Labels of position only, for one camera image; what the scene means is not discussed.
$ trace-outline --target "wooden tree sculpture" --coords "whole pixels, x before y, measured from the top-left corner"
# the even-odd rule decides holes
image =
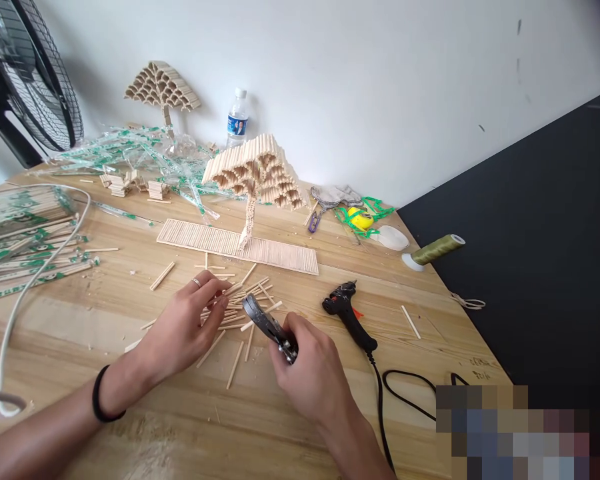
[[[202,182],[214,181],[222,190],[247,194],[247,222],[240,235],[239,250],[251,238],[258,193],[263,203],[296,210],[309,206],[309,196],[298,185],[293,167],[273,135],[260,135],[239,147],[225,150],[210,160]]]
[[[187,82],[168,63],[161,61],[150,61],[138,73],[127,87],[125,98],[161,107],[166,126],[171,125],[169,107],[192,111],[200,106],[200,100]],[[173,138],[172,130],[169,130],[169,136]]]

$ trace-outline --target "hand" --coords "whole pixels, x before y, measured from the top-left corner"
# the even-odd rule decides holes
[[[273,341],[269,353],[278,385],[296,410],[326,430],[359,413],[333,340],[294,312],[287,314],[284,329],[298,342],[298,358],[289,365]]]
[[[198,274],[196,279],[202,288],[192,280],[176,292],[151,330],[131,351],[147,366],[156,385],[202,357],[224,317],[227,298],[210,307],[211,313],[204,325],[200,322],[200,314],[209,300],[230,288],[231,283],[218,280],[208,270]]]

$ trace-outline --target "white spool base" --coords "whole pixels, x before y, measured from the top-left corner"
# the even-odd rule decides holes
[[[411,270],[416,270],[416,271],[424,271],[425,268],[424,266],[416,263],[413,261],[413,259],[411,258],[411,254],[410,253],[403,253],[402,254],[402,261],[405,263],[406,266],[408,266]]]

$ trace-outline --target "water bottle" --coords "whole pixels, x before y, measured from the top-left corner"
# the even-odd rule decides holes
[[[235,100],[229,110],[227,119],[227,148],[237,147],[245,142],[245,132],[247,131],[247,91],[242,88],[236,88]]]

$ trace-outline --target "forearm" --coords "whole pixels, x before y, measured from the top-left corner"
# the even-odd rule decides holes
[[[343,412],[332,424],[318,427],[318,431],[344,479],[395,480],[371,424],[357,406]]]
[[[94,382],[94,379],[88,381],[72,394],[0,435],[0,479],[50,474],[98,432],[102,424],[93,414]],[[143,373],[138,359],[124,355],[102,378],[101,409],[108,417],[115,417],[151,388],[152,382]]]

